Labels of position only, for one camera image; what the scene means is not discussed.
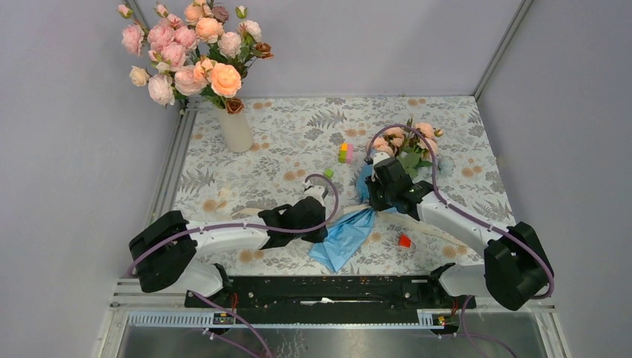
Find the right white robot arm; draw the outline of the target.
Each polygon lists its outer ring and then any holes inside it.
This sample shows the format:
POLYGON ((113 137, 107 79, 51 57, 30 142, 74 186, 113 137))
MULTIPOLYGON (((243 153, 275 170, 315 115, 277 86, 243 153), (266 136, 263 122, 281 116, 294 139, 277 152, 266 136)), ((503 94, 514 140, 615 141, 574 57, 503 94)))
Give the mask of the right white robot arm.
POLYGON ((517 311, 527 301, 550 296, 554 272, 532 226, 503 227, 480 219, 442 197, 432 183, 413 182, 401 162, 386 153, 367 162, 371 173, 364 182, 374 210, 394 209, 409 227, 436 228, 483 259, 477 265, 449 263, 433 270, 427 288, 432 304, 446 307, 457 297, 479 296, 517 311))

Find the flower bouquet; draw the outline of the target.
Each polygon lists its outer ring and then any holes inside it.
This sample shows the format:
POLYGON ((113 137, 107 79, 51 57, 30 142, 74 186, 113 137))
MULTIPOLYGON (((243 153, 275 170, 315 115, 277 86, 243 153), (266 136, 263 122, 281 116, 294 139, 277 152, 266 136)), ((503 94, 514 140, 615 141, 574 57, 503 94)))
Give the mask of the flower bouquet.
MULTIPOLYGON (((438 139, 444 135, 441 128, 428 122, 389 125, 367 144, 370 155, 385 153, 398 159, 404 171, 412 179, 419 173, 431 176, 440 173, 438 139)), ((329 229, 324 242, 312 246, 309 256, 332 272, 340 271, 373 231, 377 212, 363 209, 349 213, 337 220, 329 229)))

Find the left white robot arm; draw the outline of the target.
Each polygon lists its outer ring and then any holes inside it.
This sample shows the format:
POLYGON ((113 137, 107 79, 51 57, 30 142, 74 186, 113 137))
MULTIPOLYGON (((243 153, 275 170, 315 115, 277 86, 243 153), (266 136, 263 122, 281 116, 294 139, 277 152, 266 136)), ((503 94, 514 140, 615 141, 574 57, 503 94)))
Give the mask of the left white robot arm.
POLYGON ((322 242, 325 220, 323 199, 313 196, 229 222, 195 224, 174 210, 129 242, 132 270, 144 293, 187 289, 220 307, 231 296, 227 274, 218 264, 197 264, 198 259, 216 252, 281 248, 294 239, 322 242))

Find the cream printed ribbon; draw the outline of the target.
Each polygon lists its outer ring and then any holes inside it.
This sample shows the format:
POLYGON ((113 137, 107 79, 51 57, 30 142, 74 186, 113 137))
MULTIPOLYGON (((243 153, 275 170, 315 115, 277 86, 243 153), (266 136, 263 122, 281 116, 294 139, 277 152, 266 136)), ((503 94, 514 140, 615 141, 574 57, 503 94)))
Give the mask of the cream printed ribbon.
MULTIPOLYGON (((229 202, 233 199, 233 191, 228 186, 223 187, 218 194, 218 206, 219 209, 223 205, 228 205, 229 202)), ((360 212, 362 210, 369 209, 368 204, 360 204, 355 206, 347 206, 347 207, 339 207, 337 213, 334 215, 333 220, 336 221, 340 219, 343 215, 360 212)), ((224 216, 225 219, 237 219, 239 216, 256 216, 262 209, 250 208, 246 207, 242 210, 236 210, 235 212, 229 214, 228 216, 224 216)), ((441 239, 444 239, 448 242, 451 242, 455 245, 465 246, 465 244, 456 239, 452 234, 447 233, 445 230, 441 230, 436 225, 428 224, 425 222, 416 222, 413 219, 410 219, 407 216, 399 213, 388 213, 386 210, 382 212, 378 212, 376 214, 379 218, 385 219, 388 222, 393 224, 398 224, 403 227, 407 227, 411 230, 419 231, 421 233, 436 236, 441 239)))

